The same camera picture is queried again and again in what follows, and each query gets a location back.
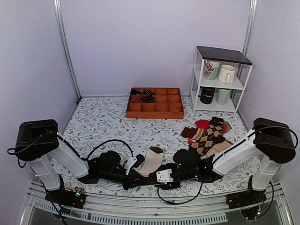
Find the cream and brown sock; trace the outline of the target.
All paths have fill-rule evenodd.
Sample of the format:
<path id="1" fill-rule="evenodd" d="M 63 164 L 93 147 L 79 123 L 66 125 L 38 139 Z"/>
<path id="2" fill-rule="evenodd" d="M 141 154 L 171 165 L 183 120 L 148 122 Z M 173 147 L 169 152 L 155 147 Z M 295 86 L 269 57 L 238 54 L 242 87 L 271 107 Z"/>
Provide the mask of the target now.
<path id="1" fill-rule="evenodd" d="M 143 177 L 149 176 L 150 173 L 155 172 L 162 164 L 164 152 L 159 147 L 150 147 L 147 151 L 145 161 L 141 167 L 139 174 Z"/>

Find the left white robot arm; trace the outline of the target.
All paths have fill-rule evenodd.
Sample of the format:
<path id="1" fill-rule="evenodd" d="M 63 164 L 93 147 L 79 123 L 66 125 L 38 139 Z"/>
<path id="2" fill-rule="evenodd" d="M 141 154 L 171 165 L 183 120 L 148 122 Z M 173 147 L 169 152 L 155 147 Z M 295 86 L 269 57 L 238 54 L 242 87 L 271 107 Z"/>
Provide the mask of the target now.
<path id="1" fill-rule="evenodd" d="M 124 165 L 115 151 L 101 153 L 99 157 L 80 157 L 79 153 L 59 134 L 55 120 L 24 122 L 19 126 L 14 148 L 7 150 L 9 155 L 26 162 L 34 174 L 43 182 L 46 190 L 59 203 L 66 203 L 70 194 L 63 186 L 62 178 L 50 163 L 54 158 L 65 166 L 81 183 L 97 184 L 100 179 L 122 183 L 125 190 L 148 185 L 149 178 L 136 172 L 133 167 L 140 160 L 132 156 Z"/>

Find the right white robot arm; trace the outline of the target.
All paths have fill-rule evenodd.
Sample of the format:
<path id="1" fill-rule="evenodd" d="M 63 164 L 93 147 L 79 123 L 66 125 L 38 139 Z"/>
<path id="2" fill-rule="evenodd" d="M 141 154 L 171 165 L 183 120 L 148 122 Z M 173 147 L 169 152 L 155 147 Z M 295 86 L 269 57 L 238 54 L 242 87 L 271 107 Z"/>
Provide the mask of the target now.
<path id="1" fill-rule="evenodd" d="M 298 144 L 287 124 L 265 118 L 257 118 L 253 124 L 235 144 L 205 159 L 195 150 L 180 149 L 174 154 L 173 163 L 161 165 L 150 174 L 150 181 L 165 189 L 172 189 L 173 183 L 182 180 L 213 183 L 236 166 L 262 155 L 259 168 L 249 179 L 250 188 L 242 195 L 244 203 L 253 204 L 280 167 L 295 158 Z"/>

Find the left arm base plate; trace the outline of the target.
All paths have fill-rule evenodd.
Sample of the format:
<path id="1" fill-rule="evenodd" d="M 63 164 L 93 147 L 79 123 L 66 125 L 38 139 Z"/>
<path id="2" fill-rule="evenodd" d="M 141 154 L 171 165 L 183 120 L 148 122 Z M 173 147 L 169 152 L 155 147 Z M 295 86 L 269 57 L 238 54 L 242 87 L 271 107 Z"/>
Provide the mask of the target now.
<path id="1" fill-rule="evenodd" d="M 54 191 L 47 191 L 45 199 L 47 201 L 57 203 L 59 205 L 83 209 L 86 200 L 86 195 L 77 195 L 73 191 L 58 189 Z"/>

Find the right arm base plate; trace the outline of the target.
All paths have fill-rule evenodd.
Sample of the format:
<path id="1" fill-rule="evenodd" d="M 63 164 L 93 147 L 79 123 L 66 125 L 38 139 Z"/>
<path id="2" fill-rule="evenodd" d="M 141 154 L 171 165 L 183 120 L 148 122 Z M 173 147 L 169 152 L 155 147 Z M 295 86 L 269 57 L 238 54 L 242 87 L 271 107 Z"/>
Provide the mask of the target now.
<path id="1" fill-rule="evenodd" d="M 262 201 L 266 201 L 266 199 L 265 191 L 250 190 L 228 194 L 226 196 L 226 203 L 229 209 L 235 209 L 261 203 Z"/>

